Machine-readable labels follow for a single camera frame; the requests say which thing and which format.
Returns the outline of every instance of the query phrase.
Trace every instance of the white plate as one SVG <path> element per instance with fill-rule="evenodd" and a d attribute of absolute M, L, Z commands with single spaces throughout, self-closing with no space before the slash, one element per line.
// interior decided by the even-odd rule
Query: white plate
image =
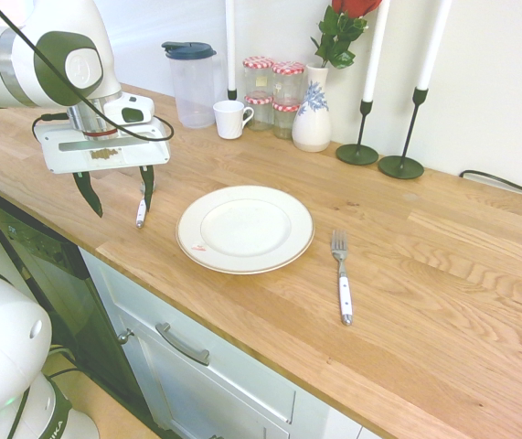
<path fill-rule="evenodd" d="M 314 237 L 309 210 L 281 190 L 225 187 L 189 206 L 177 223 L 187 256 L 212 270 L 264 273 L 297 259 Z"/>

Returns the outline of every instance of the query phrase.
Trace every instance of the fork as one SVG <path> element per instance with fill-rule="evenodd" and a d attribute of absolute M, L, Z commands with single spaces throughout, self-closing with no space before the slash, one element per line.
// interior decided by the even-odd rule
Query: fork
<path fill-rule="evenodd" d="M 340 311 L 342 323 L 352 325 L 352 296 L 346 275 L 344 260 L 348 255 L 348 238 L 345 230 L 334 230 L 332 233 L 332 256 L 338 261 L 338 288 L 340 293 Z"/>

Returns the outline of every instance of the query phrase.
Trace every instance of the white robot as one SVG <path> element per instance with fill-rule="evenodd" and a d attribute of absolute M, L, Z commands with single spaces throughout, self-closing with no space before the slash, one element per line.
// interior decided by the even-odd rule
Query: white robot
<path fill-rule="evenodd" d="M 37 0 L 21 29 L 0 11 L 0 108 L 67 108 L 65 123 L 34 132 L 48 169 L 72 173 L 81 194 L 101 216 L 89 171 L 139 166 L 150 207 L 153 165 L 167 163 L 162 120 L 151 99 L 122 91 L 98 8 L 92 0 Z"/>
<path fill-rule="evenodd" d="M 45 310 L 0 279 L 0 439 L 98 439 L 40 372 L 51 343 Z"/>

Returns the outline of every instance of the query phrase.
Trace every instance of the black candle holder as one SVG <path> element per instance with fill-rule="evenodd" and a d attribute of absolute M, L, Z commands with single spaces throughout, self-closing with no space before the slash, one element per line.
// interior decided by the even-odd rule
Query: black candle holder
<path fill-rule="evenodd" d="M 370 165 L 378 160 L 378 153 L 370 146 L 362 144 L 362 133 L 364 132 L 364 124 L 367 116 L 372 110 L 372 101 L 360 103 L 360 113 L 362 114 L 362 122 L 360 123 L 360 133 L 358 134 L 358 142 L 355 144 L 342 145 L 336 149 L 336 156 L 343 162 L 350 165 Z"/>
<path fill-rule="evenodd" d="M 417 111 L 419 110 L 419 106 L 425 102 L 428 91 L 429 89 L 419 90 L 417 87 L 415 87 L 415 92 L 413 93 L 415 109 L 413 110 L 413 116 L 410 119 L 409 132 L 407 133 L 407 141 L 405 142 L 405 147 L 403 148 L 403 154 L 389 155 L 382 158 L 378 162 L 378 169 L 380 172 L 389 177 L 411 179 L 423 175 L 423 166 L 412 158 L 407 157 L 407 149 L 409 148 L 410 135 L 413 132 L 413 125 L 415 125 Z"/>

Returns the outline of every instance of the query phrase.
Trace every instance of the glass jar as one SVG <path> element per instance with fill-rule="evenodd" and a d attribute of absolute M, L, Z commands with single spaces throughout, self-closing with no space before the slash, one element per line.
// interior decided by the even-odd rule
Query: glass jar
<path fill-rule="evenodd" d="M 246 96 L 244 100 L 254 110 L 252 120 L 248 123 L 248 127 L 252 131 L 265 131 L 272 127 L 272 96 L 262 99 L 254 99 Z"/>
<path fill-rule="evenodd" d="M 301 62 L 284 61 L 272 66 L 273 102 L 279 105 L 292 106 L 302 101 L 303 73 L 305 66 Z"/>
<path fill-rule="evenodd" d="M 276 102 L 272 104 L 274 109 L 274 124 L 272 133 L 280 139 L 291 139 L 291 130 L 293 129 L 293 120 L 299 110 L 300 105 L 280 105 Z"/>
<path fill-rule="evenodd" d="M 273 60 L 267 57 L 248 57 L 242 61 L 246 95 L 252 99 L 272 96 Z"/>

